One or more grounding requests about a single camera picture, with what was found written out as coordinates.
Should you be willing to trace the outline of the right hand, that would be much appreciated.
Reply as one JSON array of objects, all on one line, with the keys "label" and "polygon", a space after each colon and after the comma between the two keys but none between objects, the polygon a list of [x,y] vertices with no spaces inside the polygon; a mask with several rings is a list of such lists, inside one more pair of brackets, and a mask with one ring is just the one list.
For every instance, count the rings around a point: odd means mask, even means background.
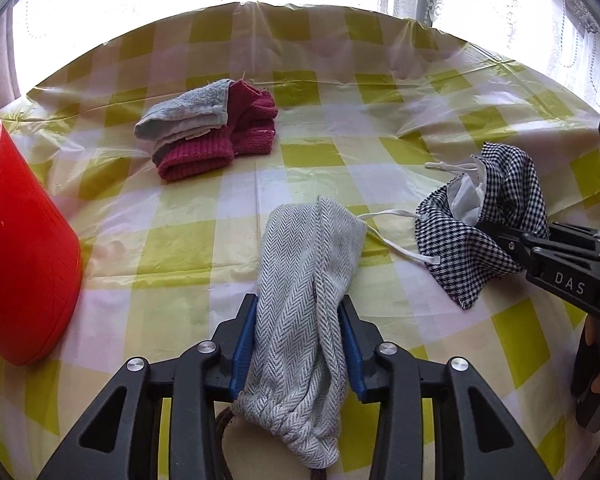
[{"label": "right hand", "polygon": [[588,344],[586,331],[581,334],[570,391],[577,400],[577,423],[586,431],[595,434],[600,430],[600,393],[595,393],[592,385],[600,374],[600,320],[592,318],[592,323],[595,339],[592,344]]}]

